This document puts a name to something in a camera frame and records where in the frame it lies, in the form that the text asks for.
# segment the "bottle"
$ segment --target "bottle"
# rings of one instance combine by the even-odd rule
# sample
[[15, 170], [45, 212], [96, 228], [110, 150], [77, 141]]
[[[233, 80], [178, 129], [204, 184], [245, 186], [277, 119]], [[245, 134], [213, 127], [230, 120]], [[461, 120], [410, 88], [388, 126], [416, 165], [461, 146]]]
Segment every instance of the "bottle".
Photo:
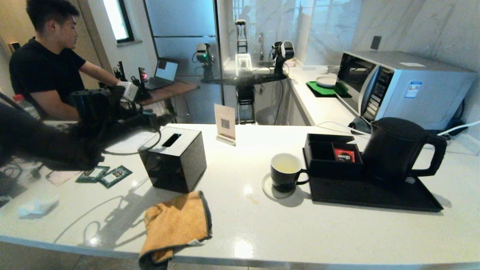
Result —
[[23, 95], [18, 94], [13, 96], [13, 100], [22, 107], [28, 114], [30, 114], [33, 118], [40, 120], [40, 115], [38, 114], [38, 111], [33, 107], [32, 104], [30, 104], [28, 101], [25, 100]]

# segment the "red packet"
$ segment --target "red packet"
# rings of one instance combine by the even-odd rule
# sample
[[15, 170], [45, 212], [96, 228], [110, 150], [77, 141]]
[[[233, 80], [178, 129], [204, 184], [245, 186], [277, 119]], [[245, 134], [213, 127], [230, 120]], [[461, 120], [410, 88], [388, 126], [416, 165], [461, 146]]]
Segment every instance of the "red packet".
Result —
[[335, 160], [341, 162], [355, 162], [355, 152], [341, 148], [334, 148]]

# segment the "microwave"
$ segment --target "microwave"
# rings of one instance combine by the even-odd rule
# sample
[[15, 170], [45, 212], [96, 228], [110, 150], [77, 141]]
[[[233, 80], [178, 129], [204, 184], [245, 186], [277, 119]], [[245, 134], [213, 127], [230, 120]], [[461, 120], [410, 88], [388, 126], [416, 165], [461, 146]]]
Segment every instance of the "microwave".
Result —
[[336, 97], [369, 122], [398, 117], [426, 130], [444, 130], [476, 77], [401, 51], [344, 52], [336, 85], [343, 91]]

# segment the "microwave control panel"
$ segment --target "microwave control panel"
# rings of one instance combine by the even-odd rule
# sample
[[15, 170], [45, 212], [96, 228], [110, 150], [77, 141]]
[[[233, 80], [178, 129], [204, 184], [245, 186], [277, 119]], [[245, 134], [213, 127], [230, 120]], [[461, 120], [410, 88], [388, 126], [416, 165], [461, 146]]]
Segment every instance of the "microwave control panel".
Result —
[[378, 110], [382, 104], [382, 101], [385, 97], [385, 93], [390, 85], [390, 81], [393, 77], [393, 71], [384, 67], [380, 67], [380, 72], [378, 74], [377, 80], [373, 85], [372, 95], [368, 101], [367, 110], [364, 113], [363, 117], [369, 121], [375, 120]]

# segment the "black t-shirt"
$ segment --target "black t-shirt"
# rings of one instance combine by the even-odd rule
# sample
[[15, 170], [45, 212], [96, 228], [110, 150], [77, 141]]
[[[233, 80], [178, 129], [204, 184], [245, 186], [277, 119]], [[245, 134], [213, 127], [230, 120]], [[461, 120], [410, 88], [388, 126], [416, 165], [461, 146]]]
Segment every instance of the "black t-shirt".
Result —
[[78, 71], [85, 62], [71, 49], [63, 49], [57, 55], [32, 38], [10, 59], [13, 90], [15, 94], [22, 94], [45, 118], [47, 114], [30, 93], [56, 90], [63, 103], [72, 105], [70, 93], [85, 90]]

